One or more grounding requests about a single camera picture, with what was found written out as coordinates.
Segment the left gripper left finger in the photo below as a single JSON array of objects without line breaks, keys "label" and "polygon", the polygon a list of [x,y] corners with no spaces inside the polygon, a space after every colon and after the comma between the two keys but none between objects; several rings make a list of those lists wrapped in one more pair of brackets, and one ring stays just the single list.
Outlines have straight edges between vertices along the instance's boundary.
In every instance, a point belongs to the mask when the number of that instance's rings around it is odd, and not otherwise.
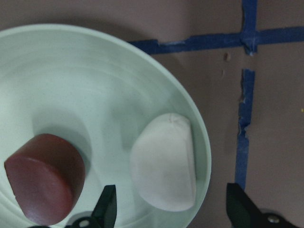
[{"label": "left gripper left finger", "polygon": [[76,219],[69,228],[113,228],[117,216],[116,186],[106,185],[90,216]]}]

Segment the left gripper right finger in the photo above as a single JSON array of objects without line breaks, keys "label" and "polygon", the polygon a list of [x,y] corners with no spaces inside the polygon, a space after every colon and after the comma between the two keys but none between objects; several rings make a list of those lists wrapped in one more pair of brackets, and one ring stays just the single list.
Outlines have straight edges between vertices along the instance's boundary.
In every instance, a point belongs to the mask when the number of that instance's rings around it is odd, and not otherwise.
[{"label": "left gripper right finger", "polygon": [[226,213],[234,228],[295,228],[284,217],[262,212],[237,183],[226,187]]}]

